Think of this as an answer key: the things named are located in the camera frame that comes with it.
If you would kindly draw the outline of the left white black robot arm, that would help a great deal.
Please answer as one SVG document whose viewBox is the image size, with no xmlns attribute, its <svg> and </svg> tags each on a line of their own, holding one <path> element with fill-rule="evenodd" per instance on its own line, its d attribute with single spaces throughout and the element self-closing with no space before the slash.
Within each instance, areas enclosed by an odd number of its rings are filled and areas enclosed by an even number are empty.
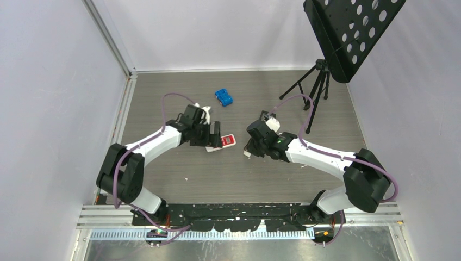
<svg viewBox="0 0 461 261">
<path fill-rule="evenodd" d="M 211 120 L 210 110 L 210 106 L 189 104 L 155 133 L 129 145 L 112 144 L 96 179 L 97 187 L 116 201 L 142 209 L 148 221 L 161 225 L 167 217 L 166 202 L 144 187 L 144 169 L 155 158 L 184 143 L 221 147 L 221 123 Z"/>
</svg>

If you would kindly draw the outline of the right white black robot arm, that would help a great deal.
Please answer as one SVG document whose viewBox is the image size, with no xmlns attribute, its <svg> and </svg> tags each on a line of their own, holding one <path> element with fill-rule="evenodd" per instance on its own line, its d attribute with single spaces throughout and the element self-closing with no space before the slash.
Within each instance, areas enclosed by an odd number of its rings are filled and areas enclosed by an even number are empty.
<svg viewBox="0 0 461 261">
<path fill-rule="evenodd" d="M 316 195 L 306 207 L 305 215 L 309 220 L 324 223 L 335 213 L 353 207 L 373 213 L 385 202 L 385 194 L 393 182 L 371 151 L 336 151 L 296 134 L 279 133 L 278 129 L 279 122 L 272 117 L 252 122 L 246 128 L 250 139 L 244 154 L 310 166 L 342 182 L 338 188 L 321 190 Z"/>
</svg>

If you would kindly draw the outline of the white remote with black window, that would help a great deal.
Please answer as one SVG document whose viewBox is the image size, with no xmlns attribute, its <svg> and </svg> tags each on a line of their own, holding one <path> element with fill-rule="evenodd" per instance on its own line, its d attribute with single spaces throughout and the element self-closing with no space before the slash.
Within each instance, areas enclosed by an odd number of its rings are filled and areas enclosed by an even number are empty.
<svg viewBox="0 0 461 261">
<path fill-rule="evenodd" d="M 235 136 L 233 134 L 222 136 L 221 143 L 222 143 L 221 147 L 206 147 L 205 149 L 207 152 L 215 152 L 218 150 L 222 150 L 224 148 L 235 146 L 236 145 Z"/>
</svg>

